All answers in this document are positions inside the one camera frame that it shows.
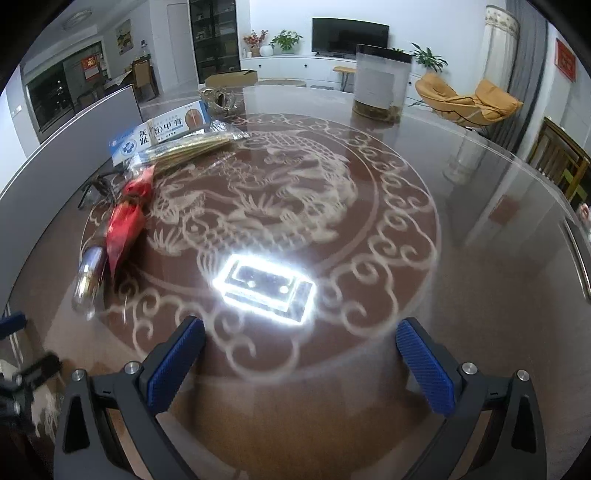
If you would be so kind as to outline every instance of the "gray partition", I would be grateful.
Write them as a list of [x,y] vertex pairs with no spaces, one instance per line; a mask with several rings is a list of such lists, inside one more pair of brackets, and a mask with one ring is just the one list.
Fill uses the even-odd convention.
[[132,87],[99,100],[48,138],[0,193],[2,310],[47,226],[111,156],[109,141],[141,121]]

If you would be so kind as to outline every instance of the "white cabinet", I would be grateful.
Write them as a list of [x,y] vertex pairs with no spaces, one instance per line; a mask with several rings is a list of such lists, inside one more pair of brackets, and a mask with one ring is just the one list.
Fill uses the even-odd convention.
[[[304,80],[308,87],[322,85],[339,90],[341,74],[333,72],[333,68],[337,65],[355,68],[356,62],[348,59],[291,55],[241,59],[242,69],[256,70],[260,80]],[[352,91],[354,77],[354,75],[349,76],[346,90]]]

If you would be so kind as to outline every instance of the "cardboard box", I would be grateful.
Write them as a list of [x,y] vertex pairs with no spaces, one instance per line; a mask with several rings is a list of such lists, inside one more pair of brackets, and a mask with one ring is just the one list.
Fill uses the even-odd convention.
[[239,72],[217,73],[205,80],[208,88],[218,87],[250,87],[258,81],[256,70],[240,70]]

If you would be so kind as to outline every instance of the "red plastic bag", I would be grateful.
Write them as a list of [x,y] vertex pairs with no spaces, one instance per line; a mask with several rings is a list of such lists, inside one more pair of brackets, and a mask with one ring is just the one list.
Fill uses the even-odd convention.
[[131,246],[143,230],[146,220],[142,208],[151,200],[154,167],[146,168],[139,177],[130,180],[121,190],[121,203],[111,214],[106,234],[111,278],[115,278]]
[[154,181],[154,166],[148,167],[142,171],[139,177],[130,180],[125,184],[121,193],[125,197],[137,196],[143,201],[143,205],[152,198],[152,183]]

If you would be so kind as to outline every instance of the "metal screw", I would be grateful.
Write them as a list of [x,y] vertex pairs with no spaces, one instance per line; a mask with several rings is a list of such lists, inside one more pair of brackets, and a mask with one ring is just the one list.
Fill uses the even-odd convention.
[[81,368],[79,368],[78,370],[74,370],[72,372],[72,380],[74,382],[79,382],[80,380],[82,380],[84,378],[85,375],[85,371],[82,370]]
[[519,378],[522,382],[527,382],[530,379],[530,375],[525,370],[518,370],[517,378]]
[[123,370],[128,375],[133,375],[139,370],[139,362],[128,362],[123,367]]
[[462,370],[466,375],[474,375],[478,372],[478,368],[472,362],[466,362],[462,365]]

